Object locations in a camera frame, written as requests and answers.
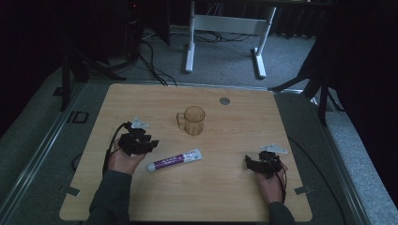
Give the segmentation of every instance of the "purple toothpaste tube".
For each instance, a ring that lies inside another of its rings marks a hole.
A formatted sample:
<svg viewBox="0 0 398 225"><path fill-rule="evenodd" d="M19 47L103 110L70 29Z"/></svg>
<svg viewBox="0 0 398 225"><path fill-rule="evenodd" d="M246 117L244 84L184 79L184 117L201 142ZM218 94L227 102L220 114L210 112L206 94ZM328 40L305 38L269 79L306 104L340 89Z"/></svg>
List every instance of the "purple toothpaste tube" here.
<svg viewBox="0 0 398 225"><path fill-rule="evenodd" d="M147 168L149 172L154 172L160 170L161 168L174 166L186 162L192 162L200 159L202 159L202 154L200 153L199 148L195 148L189 152L180 154L175 157L169 157L156 162L149 163L147 165Z"/></svg>

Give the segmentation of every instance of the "black curtain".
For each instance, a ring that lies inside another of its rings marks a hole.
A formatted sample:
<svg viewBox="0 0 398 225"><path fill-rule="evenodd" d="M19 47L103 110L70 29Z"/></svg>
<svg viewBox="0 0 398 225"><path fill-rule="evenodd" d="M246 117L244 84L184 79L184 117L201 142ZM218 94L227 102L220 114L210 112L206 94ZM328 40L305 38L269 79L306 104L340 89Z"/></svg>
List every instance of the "black curtain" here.
<svg viewBox="0 0 398 225"><path fill-rule="evenodd" d="M340 1L299 76L334 88L398 203L398 4Z"/></svg>

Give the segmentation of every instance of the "white stand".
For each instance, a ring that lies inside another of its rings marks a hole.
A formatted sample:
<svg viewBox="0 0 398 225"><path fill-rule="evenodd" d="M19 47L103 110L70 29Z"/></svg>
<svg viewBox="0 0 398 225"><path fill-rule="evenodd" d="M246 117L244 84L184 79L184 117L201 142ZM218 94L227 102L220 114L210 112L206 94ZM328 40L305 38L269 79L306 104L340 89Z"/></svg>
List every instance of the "white stand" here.
<svg viewBox="0 0 398 225"><path fill-rule="evenodd" d="M272 19L274 17L275 10L275 7L271 8L271 13L269 13L266 20L195 15L195 2L191 1L190 45L188 47L187 64L185 70L189 73L193 72L193 55L195 52L193 35L195 30L259 35L261 36L261 40L258 48L254 48L254 55L259 76L261 78L266 78L267 74L261 53L263 52L264 45L266 44L269 28L272 25Z"/></svg>

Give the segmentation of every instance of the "wooden table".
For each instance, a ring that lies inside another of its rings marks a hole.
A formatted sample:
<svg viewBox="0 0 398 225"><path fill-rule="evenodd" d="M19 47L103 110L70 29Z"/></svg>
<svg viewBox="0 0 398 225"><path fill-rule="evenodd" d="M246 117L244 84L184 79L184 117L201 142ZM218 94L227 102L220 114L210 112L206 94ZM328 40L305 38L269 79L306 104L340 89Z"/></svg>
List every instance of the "wooden table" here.
<svg viewBox="0 0 398 225"><path fill-rule="evenodd" d="M229 98L223 105L220 98ZM199 136L178 128L176 114L192 105L206 111ZM302 187L283 123L272 93L231 88L113 84L100 109L71 187L61 208L64 220L86 220L99 187L105 151L115 130L134 116L157 148L137 168L131 183L130 219L141 221L267 221L267 206L244 156L258 159L260 145L278 144L288 150L281 160L288 167L285 204L296 221L312 212ZM119 135L126 133L123 128ZM203 159L148 172L146 165L200 148Z"/></svg>

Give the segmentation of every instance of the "sleeve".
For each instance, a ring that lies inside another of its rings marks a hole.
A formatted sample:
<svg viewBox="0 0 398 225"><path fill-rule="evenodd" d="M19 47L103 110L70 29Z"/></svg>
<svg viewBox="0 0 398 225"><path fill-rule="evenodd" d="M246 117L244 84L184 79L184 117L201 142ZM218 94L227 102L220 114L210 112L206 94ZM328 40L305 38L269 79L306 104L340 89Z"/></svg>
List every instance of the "sleeve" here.
<svg viewBox="0 0 398 225"><path fill-rule="evenodd" d="M85 224L129 224L131 175L116 171L105 172Z"/></svg>
<svg viewBox="0 0 398 225"><path fill-rule="evenodd" d="M269 223L271 225L293 225L295 219L289 209L281 202L272 202L269 206Z"/></svg>

